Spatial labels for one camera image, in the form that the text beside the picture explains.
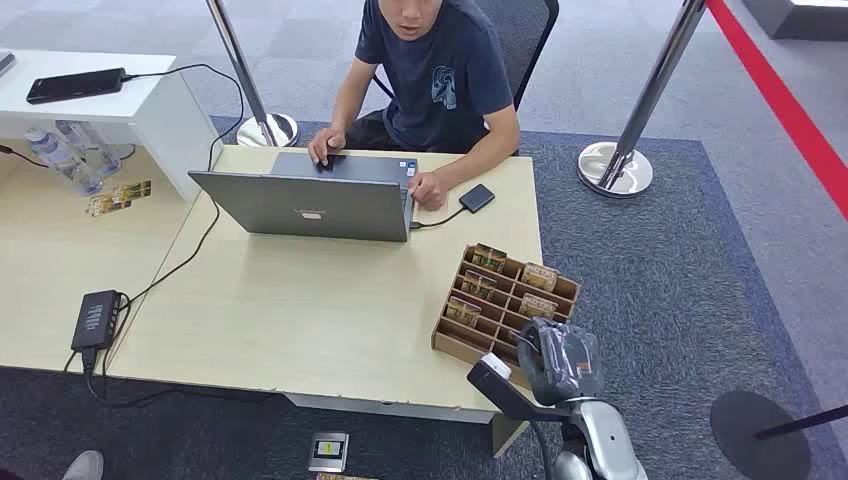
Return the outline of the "person's left hand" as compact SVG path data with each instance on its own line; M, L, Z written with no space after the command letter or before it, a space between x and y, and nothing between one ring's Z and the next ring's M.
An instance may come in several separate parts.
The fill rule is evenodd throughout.
M436 211L445 204L449 185L438 172L422 172L409 180L408 190L422 209Z

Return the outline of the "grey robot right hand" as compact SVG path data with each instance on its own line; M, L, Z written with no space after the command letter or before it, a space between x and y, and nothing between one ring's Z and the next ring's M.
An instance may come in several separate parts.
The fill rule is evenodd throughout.
M599 342L587 329L533 317L517 339L519 366L538 403L554 406L602 393Z

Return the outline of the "person's right hand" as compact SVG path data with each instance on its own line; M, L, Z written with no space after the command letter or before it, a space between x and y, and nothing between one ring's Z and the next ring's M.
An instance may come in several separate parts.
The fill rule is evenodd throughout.
M316 167L327 167L329 155L345 148L345 131L336 127L327 127L318 131L307 145L307 152Z

